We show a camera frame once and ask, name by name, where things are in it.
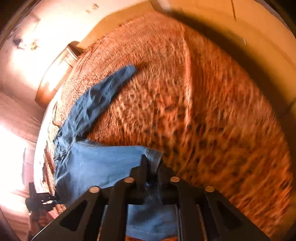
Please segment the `blue denim jeans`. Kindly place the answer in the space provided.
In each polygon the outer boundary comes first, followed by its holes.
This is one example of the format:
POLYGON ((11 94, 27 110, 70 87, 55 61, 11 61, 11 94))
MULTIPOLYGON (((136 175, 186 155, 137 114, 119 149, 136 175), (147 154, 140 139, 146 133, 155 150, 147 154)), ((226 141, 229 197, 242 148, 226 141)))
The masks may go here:
MULTIPOLYGON (((70 206, 92 186, 107 188, 125 178, 147 157, 155 174, 163 152, 143 146, 106 146, 87 138, 92 125, 121 87, 136 73, 124 66, 89 88, 72 106, 54 138, 55 189, 60 203, 70 206)), ((143 205, 128 208, 126 234, 140 240, 163 240, 177 234, 175 209, 163 205, 158 187, 147 183, 143 205)))

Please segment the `leopard print bed cover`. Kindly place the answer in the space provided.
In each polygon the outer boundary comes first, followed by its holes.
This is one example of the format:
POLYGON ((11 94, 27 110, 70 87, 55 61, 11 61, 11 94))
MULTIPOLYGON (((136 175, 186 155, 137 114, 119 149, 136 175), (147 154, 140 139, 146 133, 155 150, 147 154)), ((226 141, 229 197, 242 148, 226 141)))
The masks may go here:
POLYGON ((38 143, 55 189, 54 138, 89 88, 124 66, 136 73, 87 134, 143 146, 193 186, 214 186, 272 240, 285 235, 292 161, 275 113, 249 74, 198 31, 159 13, 128 21, 79 58, 51 101, 38 143))

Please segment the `wooden headboard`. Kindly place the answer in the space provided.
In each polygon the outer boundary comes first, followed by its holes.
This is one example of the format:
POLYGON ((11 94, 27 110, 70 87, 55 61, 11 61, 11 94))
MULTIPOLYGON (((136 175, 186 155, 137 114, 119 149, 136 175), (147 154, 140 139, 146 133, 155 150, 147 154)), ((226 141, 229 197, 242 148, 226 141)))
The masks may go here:
POLYGON ((59 88, 70 76, 83 52, 83 49, 77 46, 78 44, 78 41, 69 43, 45 72, 35 97, 35 102, 41 108, 47 108, 59 88))

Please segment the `beige wooden wardrobe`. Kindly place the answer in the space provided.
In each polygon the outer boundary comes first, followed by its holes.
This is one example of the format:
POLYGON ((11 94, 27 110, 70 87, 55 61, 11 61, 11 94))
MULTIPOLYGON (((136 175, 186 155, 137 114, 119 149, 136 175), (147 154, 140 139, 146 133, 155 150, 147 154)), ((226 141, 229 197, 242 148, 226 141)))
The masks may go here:
POLYGON ((283 113, 295 104, 295 36, 257 1, 154 1, 157 11, 214 40, 283 113))

